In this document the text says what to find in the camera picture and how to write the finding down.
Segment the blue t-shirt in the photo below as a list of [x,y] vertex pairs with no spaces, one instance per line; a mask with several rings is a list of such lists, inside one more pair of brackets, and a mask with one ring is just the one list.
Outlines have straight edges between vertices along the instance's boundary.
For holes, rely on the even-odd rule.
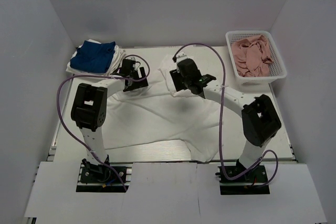
[[99,44],[86,40],[70,59],[70,67],[89,73],[106,73],[114,58],[115,46],[115,41]]

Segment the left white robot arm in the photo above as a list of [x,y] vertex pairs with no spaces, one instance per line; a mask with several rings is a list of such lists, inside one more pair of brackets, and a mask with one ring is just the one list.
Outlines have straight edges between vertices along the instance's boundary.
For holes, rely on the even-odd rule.
[[118,92],[130,92],[148,86],[145,68],[134,58],[124,59],[115,77],[106,77],[96,83],[81,83],[77,87],[71,109],[71,119],[83,136],[87,161],[97,164],[93,176],[101,182],[110,178],[111,168],[102,136],[102,126],[107,117],[108,98]]

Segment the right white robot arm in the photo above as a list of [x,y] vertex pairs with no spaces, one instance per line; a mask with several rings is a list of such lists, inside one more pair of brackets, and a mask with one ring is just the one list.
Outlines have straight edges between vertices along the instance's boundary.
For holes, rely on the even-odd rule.
[[189,90],[205,100],[216,102],[235,112],[242,120],[246,143],[237,160],[237,175],[247,182],[256,175],[266,146],[281,129],[281,121],[271,98],[265,94],[252,94],[225,87],[214,76],[202,75],[195,61],[187,56],[174,56],[176,68],[170,71],[177,92]]

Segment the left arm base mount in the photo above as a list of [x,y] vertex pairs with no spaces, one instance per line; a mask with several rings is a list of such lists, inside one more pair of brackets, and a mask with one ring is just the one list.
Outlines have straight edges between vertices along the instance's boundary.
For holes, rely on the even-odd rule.
[[77,193],[125,193],[131,180],[130,166],[113,166],[92,164],[86,159],[81,161],[76,186]]

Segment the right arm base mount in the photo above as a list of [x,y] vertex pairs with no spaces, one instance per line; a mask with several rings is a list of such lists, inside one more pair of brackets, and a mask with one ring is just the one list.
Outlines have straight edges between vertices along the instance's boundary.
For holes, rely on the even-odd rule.
[[219,181],[221,195],[269,195],[270,189],[268,185],[262,186],[268,181],[267,172],[264,165],[258,165],[248,171],[242,177],[236,180],[227,179],[222,171],[221,166],[215,173]]

